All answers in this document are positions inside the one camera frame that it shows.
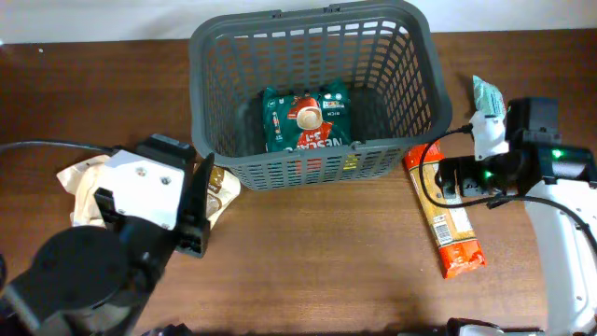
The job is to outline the light green wipes packet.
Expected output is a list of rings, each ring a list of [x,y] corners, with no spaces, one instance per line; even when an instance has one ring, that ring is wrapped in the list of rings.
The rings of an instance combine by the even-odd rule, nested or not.
[[[504,117],[507,113],[502,93],[478,76],[472,77],[475,107],[485,116]]]

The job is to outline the brown-top cookie bag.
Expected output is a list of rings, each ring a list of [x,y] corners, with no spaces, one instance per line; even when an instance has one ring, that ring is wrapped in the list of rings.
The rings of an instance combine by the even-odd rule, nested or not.
[[[189,226],[199,228],[200,215],[203,215],[210,222],[212,230],[223,212],[240,195],[241,189],[241,182],[233,173],[214,165],[206,188],[205,201],[199,200],[203,195],[202,187],[197,187],[194,181],[187,190]]]

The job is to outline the orange spaghetti packet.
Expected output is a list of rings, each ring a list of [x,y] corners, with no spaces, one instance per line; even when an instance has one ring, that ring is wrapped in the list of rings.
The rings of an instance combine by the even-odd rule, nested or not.
[[[462,200],[445,200],[441,189],[435,183],[439,161],[444,159],[438,145],[433,145],[423,160],[423,178],[419,176],[419,163],[425,145],[412,147],[403,159],[412,186],[423,209],[427,226],[436,243],[440,269],[444,279],[454,278],[461,273],[471,272],[486,266],[481,244],[473,230],[464,208],[447,209],[433,205],[424,195],[421,185],[425,184],[428,194],[437,203],[458,204]]]

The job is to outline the beige snack bag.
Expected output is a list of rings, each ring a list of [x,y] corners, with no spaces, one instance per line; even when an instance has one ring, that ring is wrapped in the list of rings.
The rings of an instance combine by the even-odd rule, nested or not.
[[[109,159],[108,155],[95,156],[71,165],[56,174],[64,190],[75,196],[74,209],[70,214],[73,227],[105,228],[94,193],[99,188],[99,180],[104,175],[104,164]]]

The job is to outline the green Nescafe coffee bag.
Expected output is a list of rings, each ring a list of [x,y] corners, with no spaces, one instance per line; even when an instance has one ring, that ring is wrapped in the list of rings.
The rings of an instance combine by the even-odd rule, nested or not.
[[[287,95],[266,88],[262,120],[268,152],[341,147],[353,142],[351,99],[341,80],[315,91]]]

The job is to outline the grey plastic basket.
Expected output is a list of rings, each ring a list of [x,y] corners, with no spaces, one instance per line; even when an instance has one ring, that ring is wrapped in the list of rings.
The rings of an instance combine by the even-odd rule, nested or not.
[[[451,124],[429,24],[405,1],[218,16],[188,57],[193,143],[249,189],[386,175]]]

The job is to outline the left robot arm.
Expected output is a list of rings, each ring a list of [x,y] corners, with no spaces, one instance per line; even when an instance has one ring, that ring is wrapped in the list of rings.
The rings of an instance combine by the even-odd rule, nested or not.
[[[153,134],[135,150],[47,139],[3,144],[74,147],[107,155],[93,193],[102,227],[53,235],[31,266],[1,287],[4,335],[127,335],[174,252],[202,258],[210,235],[214,154]]]

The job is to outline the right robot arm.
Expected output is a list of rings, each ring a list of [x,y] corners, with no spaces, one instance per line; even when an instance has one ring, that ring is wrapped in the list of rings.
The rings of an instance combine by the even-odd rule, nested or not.
[[[471,156],[443,159],[445,205],[521,202],[535,231],[548,298],[549,335],[596,332],[596,162],[566,146],[554,99],[525,97],[478,108],[461,133]]]

